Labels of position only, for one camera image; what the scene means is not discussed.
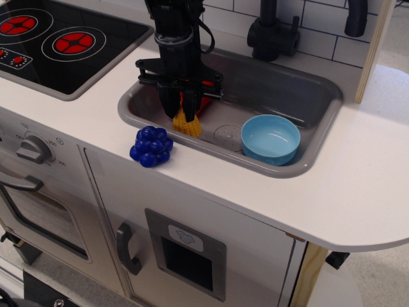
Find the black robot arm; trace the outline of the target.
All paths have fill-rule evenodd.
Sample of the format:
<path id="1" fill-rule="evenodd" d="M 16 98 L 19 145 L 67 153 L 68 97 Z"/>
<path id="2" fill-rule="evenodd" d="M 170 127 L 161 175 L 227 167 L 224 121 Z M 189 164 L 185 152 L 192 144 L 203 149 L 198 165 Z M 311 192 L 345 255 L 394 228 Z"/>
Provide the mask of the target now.
<path id="1" fill-rule="evenodd" d="M 157 89 L 165 114 L 174 118 L 182 110 L 192 122 L 200 110 L 203 97 L 220 99 L 223 75 L 206 66 L 201 59 L 213 51 L 215 44 L 204 50 L 200 30 L 210 32 L 201 16 L 202 1 L 147 1 L 155 23 L 154 40 L 159 58 L 139 59 L 139 82 Z"/>

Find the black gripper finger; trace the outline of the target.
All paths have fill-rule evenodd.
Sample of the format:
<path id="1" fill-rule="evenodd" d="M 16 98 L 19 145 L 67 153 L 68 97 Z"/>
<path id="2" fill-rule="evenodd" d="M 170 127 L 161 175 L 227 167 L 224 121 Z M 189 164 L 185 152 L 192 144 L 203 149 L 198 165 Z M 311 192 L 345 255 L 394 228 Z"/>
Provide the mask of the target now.
<path id="1" fill-rule="evenodd" d="M 169 118 L 174 118 L 180 109 L 180 92 L 169 88 L 161 88 L 158 93 L 165 114 Z"/>
<path id="2" fill-rule="evenodd" d="M 193 122 L 196 113 L 199 111 L 202 102 L 202 94 L 196 90 L 186 90 L 183 92 L 182 108 L 186 122 Z"/>

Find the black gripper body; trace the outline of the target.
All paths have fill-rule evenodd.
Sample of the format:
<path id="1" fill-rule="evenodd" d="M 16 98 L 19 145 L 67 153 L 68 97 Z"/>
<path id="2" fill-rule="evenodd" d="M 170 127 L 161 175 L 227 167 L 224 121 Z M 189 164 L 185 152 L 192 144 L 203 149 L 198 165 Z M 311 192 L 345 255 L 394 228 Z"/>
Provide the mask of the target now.
<path id="1" fill-rule="evenodd" d="M 203 54 L 212 52 L 212 47 L 202 50 L 198 38 L 156 38 L 155 42 L 160 56 L 135 63 L 140 83 L 157 86 L 165 81 L 178 91 L 195 89 L 204 97 L 222 98 L 223 75 L 201 60 Z"/>

